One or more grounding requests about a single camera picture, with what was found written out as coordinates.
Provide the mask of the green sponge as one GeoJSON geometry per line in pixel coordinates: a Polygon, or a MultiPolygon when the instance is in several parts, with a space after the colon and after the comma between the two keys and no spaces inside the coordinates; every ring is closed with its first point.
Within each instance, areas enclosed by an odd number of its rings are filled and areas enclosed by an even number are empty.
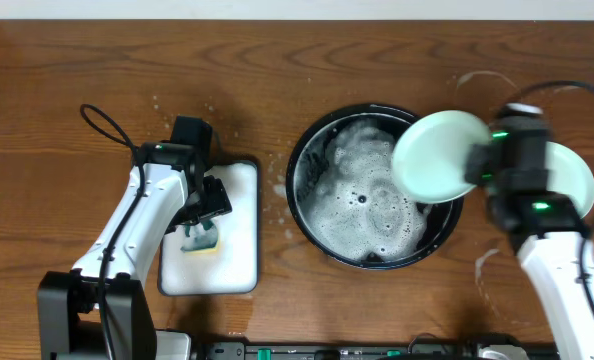
{"type": "Polygon", "coordinates": [[[183,234],[180,250],[184,253],[213,249],[219,241],[218,228],[212,220],[197,225],[184,224],[183,234]]]}

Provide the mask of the light green plate front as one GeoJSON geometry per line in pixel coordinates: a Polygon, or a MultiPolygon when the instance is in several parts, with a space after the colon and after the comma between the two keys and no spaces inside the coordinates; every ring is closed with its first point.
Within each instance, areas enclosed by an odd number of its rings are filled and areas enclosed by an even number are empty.
{"type": "Polygon", "coordinates": [[[489,142],[488,126],[471,113],[446,110],[425,116],[396,142],[392,181],[416,202],[438,204],[460,198],[475,188],[465,180],[471,147],[489,142]]]}

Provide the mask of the light green plate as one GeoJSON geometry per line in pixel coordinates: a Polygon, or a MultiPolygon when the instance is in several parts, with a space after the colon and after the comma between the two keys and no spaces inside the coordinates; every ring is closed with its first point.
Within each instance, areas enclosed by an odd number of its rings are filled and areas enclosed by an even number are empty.
{"type": "Polygon", "coordinates": [[[396,142],[392,181],[416,202],[438,204],[460,198],[475,188],[465,180],[471,147],[489,142],[488,126],[471,113],[446,110],[425,116],[396,142]]]}
{"type": "Polygon", "coordinates": [[[594,205],[594,176],[587,163],[573,150],[555,142],[546,148],[547,189],[568,196],[580,217],[594,205]]]}

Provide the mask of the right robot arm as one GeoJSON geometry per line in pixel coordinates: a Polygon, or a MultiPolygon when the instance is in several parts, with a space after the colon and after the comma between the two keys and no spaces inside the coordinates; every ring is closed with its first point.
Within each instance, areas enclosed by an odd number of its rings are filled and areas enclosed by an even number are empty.
{"type": "Polygon", "coordinates": [[[465,180],[487,192],[491,221],[508,236],[562,359],[594,359],[594,245],[567,195],[548,188],[551,130],[539,108],[508,103],[489,140],[469,149],[465,180]]]}

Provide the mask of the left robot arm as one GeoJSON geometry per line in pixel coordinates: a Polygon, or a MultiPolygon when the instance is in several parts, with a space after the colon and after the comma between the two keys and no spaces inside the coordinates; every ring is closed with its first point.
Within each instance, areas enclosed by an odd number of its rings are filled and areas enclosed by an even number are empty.
{"type": "Polygon", "coordinates": [[[211,140],[209,124],[179,116],[169,140],[131,149],[129,184],[100,237],[72,270],[40,282],[42,358],[190,358],[189,335],[155,328],[144,283],[167,233],[232,210],[206,173],[211,140]]]}

